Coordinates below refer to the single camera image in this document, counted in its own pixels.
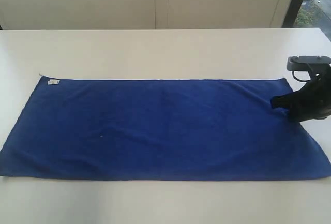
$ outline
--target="white table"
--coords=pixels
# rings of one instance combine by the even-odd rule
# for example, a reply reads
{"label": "white table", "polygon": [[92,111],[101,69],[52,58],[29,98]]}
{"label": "white table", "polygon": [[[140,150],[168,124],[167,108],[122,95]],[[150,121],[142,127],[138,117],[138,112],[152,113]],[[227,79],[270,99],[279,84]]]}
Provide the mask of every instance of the white table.
{"label": "white table", "polygon": [[[74,79],[277,79],[331,56],[319,29],[0,32],[0,143],[39,73]],[[304,127],[331,157],[331,118]],[[297,182],[0,179],[0,223],[330,223],[331,178]]]}

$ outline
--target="microfiber towel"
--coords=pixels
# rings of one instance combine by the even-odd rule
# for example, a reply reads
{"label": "microfiber towel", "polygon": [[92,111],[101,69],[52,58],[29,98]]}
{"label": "microfiber towel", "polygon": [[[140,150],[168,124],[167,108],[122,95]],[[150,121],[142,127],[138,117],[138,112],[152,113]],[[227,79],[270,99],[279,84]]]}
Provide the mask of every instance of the microfiber towel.
{"label": "microfiber towel", "polygon": [[309,180],[331,175],[273,96],[280,80],[41,77],[0,152],[0,175],[75,180]]}

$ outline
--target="white label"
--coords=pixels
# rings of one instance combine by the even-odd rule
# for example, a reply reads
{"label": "white label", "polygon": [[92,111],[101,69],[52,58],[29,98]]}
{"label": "white label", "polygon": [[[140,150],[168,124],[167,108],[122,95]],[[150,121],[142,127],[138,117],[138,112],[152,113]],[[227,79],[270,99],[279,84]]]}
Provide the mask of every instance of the white label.
{"label": "white label", "polygon": [[47,85],[58,84],[59,82],[60,82],[59,79],[50,79],[50,80],[47,82]]}

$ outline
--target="white wall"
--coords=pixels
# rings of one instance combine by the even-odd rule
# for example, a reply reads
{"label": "white wall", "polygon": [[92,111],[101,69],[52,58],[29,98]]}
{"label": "white wall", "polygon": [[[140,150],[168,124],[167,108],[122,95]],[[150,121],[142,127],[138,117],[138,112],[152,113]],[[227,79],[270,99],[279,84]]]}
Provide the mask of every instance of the white wall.
{"label": "white wall", "polygon": [[290,0],[0,0],[5,29],[281,27]]}

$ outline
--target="blue towel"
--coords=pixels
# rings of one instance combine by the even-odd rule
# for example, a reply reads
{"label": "blue towel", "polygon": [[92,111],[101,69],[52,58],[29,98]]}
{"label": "blue towel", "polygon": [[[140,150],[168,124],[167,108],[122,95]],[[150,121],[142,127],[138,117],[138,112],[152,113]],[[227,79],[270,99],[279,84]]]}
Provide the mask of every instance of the blue towel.
{"label": "blue towel", "polygon": [[308,180],[316,141],[270,99],[280,80],[42,77],[0,152],[0,175],[81,180]]}

